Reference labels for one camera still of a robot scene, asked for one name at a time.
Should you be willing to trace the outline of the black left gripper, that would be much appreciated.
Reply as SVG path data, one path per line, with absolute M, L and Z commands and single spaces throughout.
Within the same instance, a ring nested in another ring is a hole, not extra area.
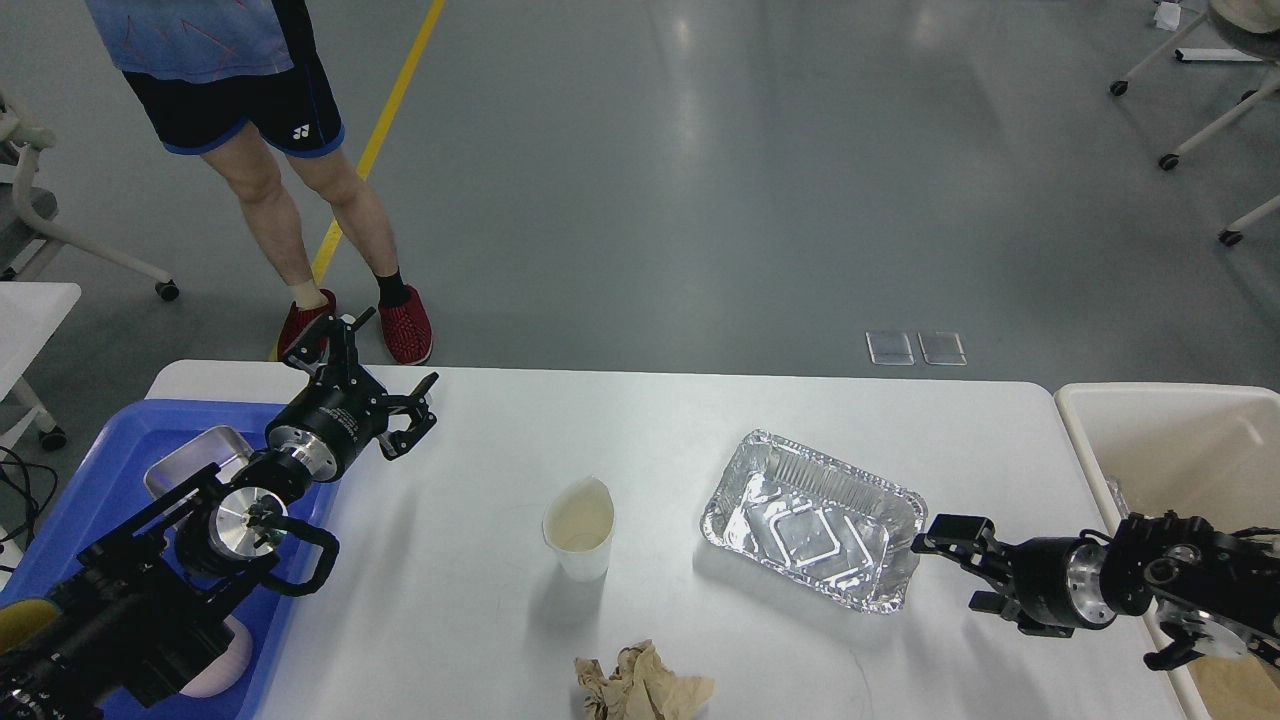
M 426 374 L 407 395 L 389 395 L 358 360 L 357 332 L 374 316 L 328 313 L 305 327 L 282 352 L 282 363 L 305 372 L 308 383 L 266 428 L 268 448 L 300 462 L 316 483 L 340 479 L 378 436 L 381 455 L 410 454 L 435 427 Z

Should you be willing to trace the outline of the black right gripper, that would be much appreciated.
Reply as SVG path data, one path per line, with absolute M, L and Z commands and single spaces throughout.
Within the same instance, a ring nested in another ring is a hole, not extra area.
M 1014 623 L 1024 635 L 1068 638 L 1076 629 L 1102 630 L 1117 616 L 1102 591 L 1107 550 L 1089 537 L 1034 538 L 1009 552 L 988 518 L 940 514 L 915 534 L 910 551 L 947 559 L 989 585 L 1009 585 L 1011 597 L 977 591 L 968 607 Z

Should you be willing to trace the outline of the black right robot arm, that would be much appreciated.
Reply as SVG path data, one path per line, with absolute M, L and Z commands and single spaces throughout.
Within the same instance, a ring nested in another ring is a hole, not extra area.
M 1216 530 L 1204 518 L 1138 512 L 1110 533 L 997 539 L 988 518 L 942 514 L 911 551 L 980 578 L 969 607 L 1024 635 L 1066 639 L 1119 618 L 1155 614 L 1167 643 L 1144 665 L 1170 673 L 1206 657 L 1251 656 L 1277 666 L 1277 556 L 1272 528 Z

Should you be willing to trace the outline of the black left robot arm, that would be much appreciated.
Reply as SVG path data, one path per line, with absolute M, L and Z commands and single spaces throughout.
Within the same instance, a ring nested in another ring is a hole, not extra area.
M 100 719 L 120 689 L 151 707 L 232 647 L 229 616 L 255 591 L 301 597 L 326 583 L 340 543 L 292 505 L 370 443 L 394 460 L 436 424 L 439 375 L 388 392 L 358 360 L 364 323 L 326 314 L 282 352 L 308 383 L 232 478 L 212 462 L 192 471 L 82 550 L 79 571 L 45 597 L 3 610 L 5 719 Z

